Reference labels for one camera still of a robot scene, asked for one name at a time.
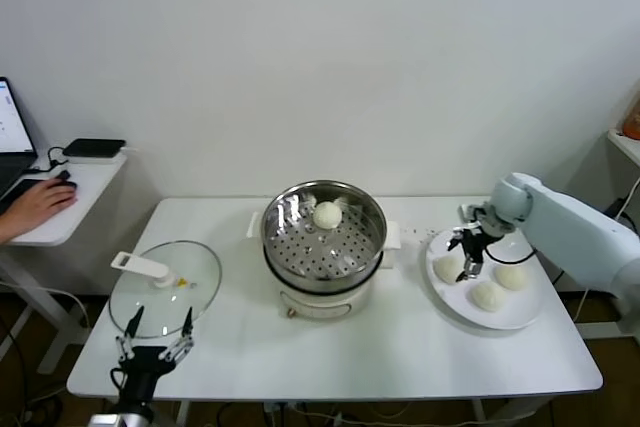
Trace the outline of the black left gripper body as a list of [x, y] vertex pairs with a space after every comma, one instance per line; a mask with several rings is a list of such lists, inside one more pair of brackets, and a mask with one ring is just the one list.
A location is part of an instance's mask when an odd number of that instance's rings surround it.
[[138, 346], [132, 350], [132, 358], [119, 362], [123, 383], [118, 388], [119, 400], [143, 404], [154, 398], [159, 379], [173, 371], [173, 361], [161, 359], [162, 346]]

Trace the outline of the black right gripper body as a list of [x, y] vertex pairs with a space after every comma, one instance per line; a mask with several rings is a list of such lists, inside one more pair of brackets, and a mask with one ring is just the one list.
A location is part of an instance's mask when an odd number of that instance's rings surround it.
[[463, 227], [462, 248], [468, 259], [482, 260], [484, 250], [494, 242], [495, 237], [488, 234], [479, 224]]

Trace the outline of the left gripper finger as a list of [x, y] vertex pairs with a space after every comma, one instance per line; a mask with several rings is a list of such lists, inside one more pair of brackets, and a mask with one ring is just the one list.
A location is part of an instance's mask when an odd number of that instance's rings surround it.
[[124, 333], [116, 337], [120, 360], [129, 360], [134, 357], [132, 340], [136, 336], [143, 313], [144, 307], [140, 306], [136, 314], [128, 321]]
[[167, 347], [163, 353], [164, 360], [183, 360], [192, 347], [193, 340], [193, 308], [190, 307], [185, 317], [180, 337]]

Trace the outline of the person's hand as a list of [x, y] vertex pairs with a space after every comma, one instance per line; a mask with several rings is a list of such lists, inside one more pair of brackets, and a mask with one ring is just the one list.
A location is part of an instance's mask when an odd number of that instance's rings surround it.
[[37, 183], [1, 215], [1, 242], [34, 230], [75, 202], [76, 189], [60, 179]]

